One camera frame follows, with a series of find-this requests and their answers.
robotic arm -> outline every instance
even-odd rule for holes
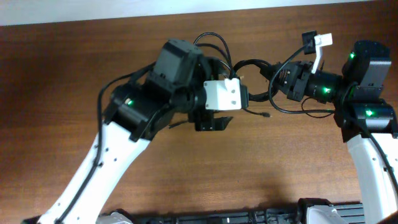
[[[265,101],[269,97],[274,105],[272,97],[280,90],[290,100],[301,101],[306,95],[320,103],[334,104],[336,110],[328,112],[335,114],[343,141],[354,159],[366,221],[376,223],[396,211],[398,202],[392,171],[398,169],[398,153],[393,150],[398,143],[397,120],[392,107],[379,99],[391,64],[389,49],[377,42],[357,42],[343,67],[343,76],[339,76],[317,69],[322,46],[331,44],[331,35],[306,33],[303,43],[306,54],[317,53],[317,63],[253,62],[272,87],[272,94],[264,93],[256,99]],[[231,68],[217,58],[205,57],[197,45],[169,40],[156,63],[127,76],[130,80],[112,92],[103,124],[101,117],[99,120],[99,135],[86,159],[52,208],[35,220],[94,223],[126,169],[157,132],[170,123],[174,113],[188,114],[188,122],[194,123],[197,131],[224,130],[232,117],[215,118],[215,112],[246,109],[248,101],[255,97],[234,74],[245,63],[252,63],[249,61]],[[225,67],[229,67],[231,75],[218,80],[219,74],[228,73]],[[148,75],[144,84],[137,84],[145,73]],[[327,205],[301,203],[300,222],[344,223],[333,215],[333,209],[323,206]]]

white wall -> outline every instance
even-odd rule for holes
[[[0,25],[228,11],[367,0],[0,0]]]

wooden table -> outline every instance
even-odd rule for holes
[[[331,32],[324,69],[334,73],[357,40],[378,40],[391,48],[393,63],[382,96],[398,111],[397,8],[378,1],[0,27],[0,223],[50,208],[97,133],[100,88],[154,61],[168,38],[193,41],[213,31],[229,44],[233,62],[276,63],[300,47],[302,32]],[[206,42],[221,46],[211,37]],[[239,75],[252,93],[267,89],[258,69],[245,67]],[[281,93],[275,101],[300,109]],[[250,109],[272,117],[234,111],[227,113],[234,119],[226,131],[198,133],[192,124],[161,131],[103,211],[165,214],[267,208],[300,197],[360,200],[353,162],[332,117],[282,114],[268,102],[250,103]]]

wooden surface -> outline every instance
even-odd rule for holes
[[[193,41],[213,31],[229,44],[233,62],[275,63],[300,47],[302,32],[331,32],[324,69],[334,73],[355,41],[378,40],[391,48],[393,64],[382,96],[398,111],[396,10],[396,3],[378,1],[0,27],[0,223],[50,208],[94,140],[99,89],[154,61],[171,37]],[[267,88],[255,68],[239,75],[252,93]],[[300,108],[281,93],[275,101]],[[103,211],[165,214],[266,208],[300,197],[360,200],[353,162],[332,117],[282,114],[268,102],[250,109],[272,117],[235,111],[227,113],[234,119],[223,132],[198,133],[192,124],[161,131]]]

green led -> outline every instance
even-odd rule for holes
[[[367,110],[367,111],[365,111],[365,113],[368,116],[372,116],[373,115],[373,111],[371,111],[371,110]]]
[[[331,89],[324,87],[324,88],[323,88],[323,91],[324,91],[325,93],[330,93]]]

